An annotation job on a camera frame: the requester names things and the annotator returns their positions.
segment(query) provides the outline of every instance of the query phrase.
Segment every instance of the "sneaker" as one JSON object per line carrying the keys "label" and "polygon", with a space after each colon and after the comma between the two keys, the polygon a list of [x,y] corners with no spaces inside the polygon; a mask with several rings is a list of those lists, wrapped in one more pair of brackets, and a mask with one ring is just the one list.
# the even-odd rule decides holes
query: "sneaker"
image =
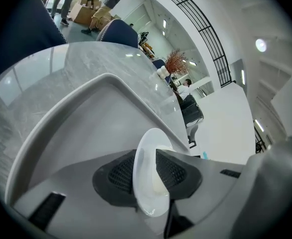
{"label": "sneaker", "polygon": [[98,32],[99,32],[99,29],[98,29],[97,27],[94,27],[94,28],[92,29],[92,31],[95,32],[95,33],[98,33]]}
{"label": "sneaker", "polygon": [[87,28],[87,29],[81,30],[81,32],[84,34],[91,34],[92,31],[89,28]]}
{"label": "sneaker", "polygon": [[64,26],[68,26],[69,25],[69,23],[67,22],[67,20],[64,19],[64,18],[61,20],[61,24],[64,25]]}

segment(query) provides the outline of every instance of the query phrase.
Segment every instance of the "brown box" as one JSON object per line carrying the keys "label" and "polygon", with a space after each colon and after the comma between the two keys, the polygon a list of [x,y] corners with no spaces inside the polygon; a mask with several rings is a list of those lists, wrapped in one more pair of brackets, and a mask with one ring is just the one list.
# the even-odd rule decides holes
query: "brown box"
{"label": "brown box", "polygon": [[95,10],[89,9],[85,6],[80,5],[79,3],[76,3],[68,17],[76,23],[89,26],[92,21],[92,16],[95,14],[95,12]]}
{"label": "brown box", "polygon": [[102,31],[102,29],[110,22],[110,20],[108,18],[104,18],[102,17],[97,25],[97,28]]}
{"label": "brown box", "polygon": [[101,1],[93,1],[94,2],[94,10],[98,10],[101,7]]}
{"label": "brown box", "polygon": [[80,5],[86,5],[87,2],[88,2],[88,0],[78,0],[78,3],[79,3]]}
{"label": "brown box", "polygon": [[93,4],[92,4],[92,1],[88,1],[86,6],[89,8],[89,9],[93,9]]}

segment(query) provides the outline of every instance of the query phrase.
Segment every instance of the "person sitting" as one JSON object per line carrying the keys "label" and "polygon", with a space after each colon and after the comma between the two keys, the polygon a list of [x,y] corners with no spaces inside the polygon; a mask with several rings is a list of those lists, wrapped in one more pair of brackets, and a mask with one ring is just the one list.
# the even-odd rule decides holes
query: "person sitting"
{"label": "person sitting", "polygon": [[190,95],[189,86],[192,84],[190,79],[186,79],[181,86],[178,87],[176,94],[182,98],[183,102],[180,104],[180,108],[186,108],[193,103],[192,96]]}
{"label": "person sitting", "polygon": [[96,28],[96,24],[99,19],[101,19],[103,16],[105,16],[110,10],[114,9],[116,4],[119,3],[120,0],[106,0],[104,2],[104,5],[98,9],[98,11],[95,12],[95,14],[92,16],[92,21],[88,29],[81,30],[84,34],[91,34],[93,31],[98,31]]}

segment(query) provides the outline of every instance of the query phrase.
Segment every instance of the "dried flower arrangement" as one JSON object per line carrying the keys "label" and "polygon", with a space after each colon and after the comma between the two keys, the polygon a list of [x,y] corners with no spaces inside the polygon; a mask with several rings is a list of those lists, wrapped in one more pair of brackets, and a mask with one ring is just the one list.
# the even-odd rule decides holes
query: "dried flower arrangement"
{"label": "dried flower arrangement", "polygon": [[180,49],[172,51],[166,59],[166,68],[170,74],[186,74],[188,73],[187,64],[183,62],[186,60],[184,52]]}

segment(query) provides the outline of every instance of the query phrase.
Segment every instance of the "black metal railing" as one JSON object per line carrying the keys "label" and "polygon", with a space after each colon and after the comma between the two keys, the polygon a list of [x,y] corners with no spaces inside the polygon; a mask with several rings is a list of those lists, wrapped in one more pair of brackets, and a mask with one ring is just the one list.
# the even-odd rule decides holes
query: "black metal railing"
{"label": "black metal railing", "polygon": [[266,150],[265,143],[262,140],[259,132],[256,130],[255,127],[254,127],[254,131],[255,131],[255,153],[264,152]]}
{"label": "black metal railing", "polygon": [[191,20],[204,39],[213,58],[221,87],[232,82],[229,65],[222,44],[210,21],[192,0],[172,0]]}

